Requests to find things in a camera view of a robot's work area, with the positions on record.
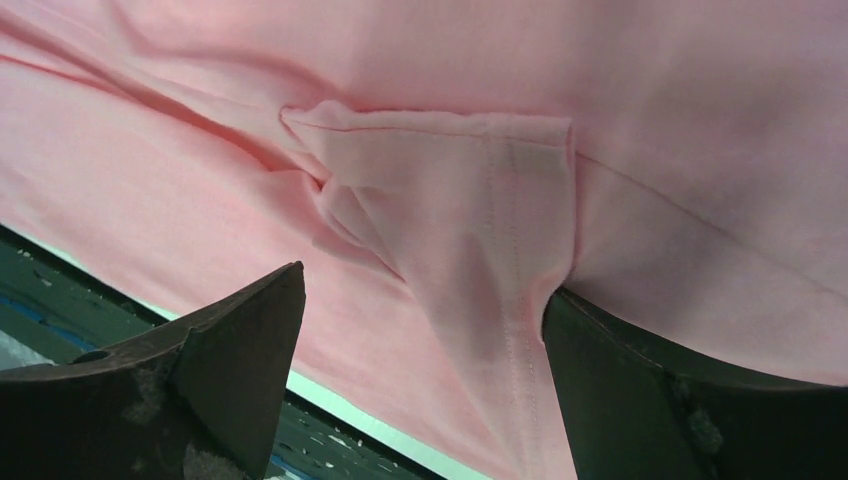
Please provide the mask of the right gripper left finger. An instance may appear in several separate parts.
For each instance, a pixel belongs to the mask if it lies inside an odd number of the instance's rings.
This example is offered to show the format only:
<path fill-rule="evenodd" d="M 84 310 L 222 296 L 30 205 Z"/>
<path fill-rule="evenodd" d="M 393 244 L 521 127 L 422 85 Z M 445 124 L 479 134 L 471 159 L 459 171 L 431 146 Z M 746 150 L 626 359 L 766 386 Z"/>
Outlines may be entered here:
<path fill-rule="evenodd" d="M 1 374 L 5 479 L 261 479 L 306 302 L 304 267 L 65 365 Z"/>

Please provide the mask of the pink t shirt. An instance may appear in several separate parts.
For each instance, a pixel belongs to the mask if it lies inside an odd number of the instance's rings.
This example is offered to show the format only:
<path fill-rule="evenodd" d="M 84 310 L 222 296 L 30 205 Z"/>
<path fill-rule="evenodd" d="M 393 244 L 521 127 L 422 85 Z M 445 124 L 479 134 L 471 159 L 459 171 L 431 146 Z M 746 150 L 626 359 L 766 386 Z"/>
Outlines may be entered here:
<path fill-rule="evenodd" d="M 301 260 L 300 374 L 571 479 L 559 286 L 846 384 L 847 5 L 5 1 L 1 220 L 174 313 Z"/>

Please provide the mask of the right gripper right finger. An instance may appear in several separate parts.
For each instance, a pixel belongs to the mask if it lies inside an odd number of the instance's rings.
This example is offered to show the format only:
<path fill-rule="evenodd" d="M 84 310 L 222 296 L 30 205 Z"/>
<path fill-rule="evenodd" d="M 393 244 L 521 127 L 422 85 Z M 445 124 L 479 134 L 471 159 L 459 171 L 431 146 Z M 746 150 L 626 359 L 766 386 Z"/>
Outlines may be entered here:
<path fill-rule="evenodd" d="M 843 479 L 847 391 L 739 367 L 558 289 L 542 336 L 581 479 Z"/>

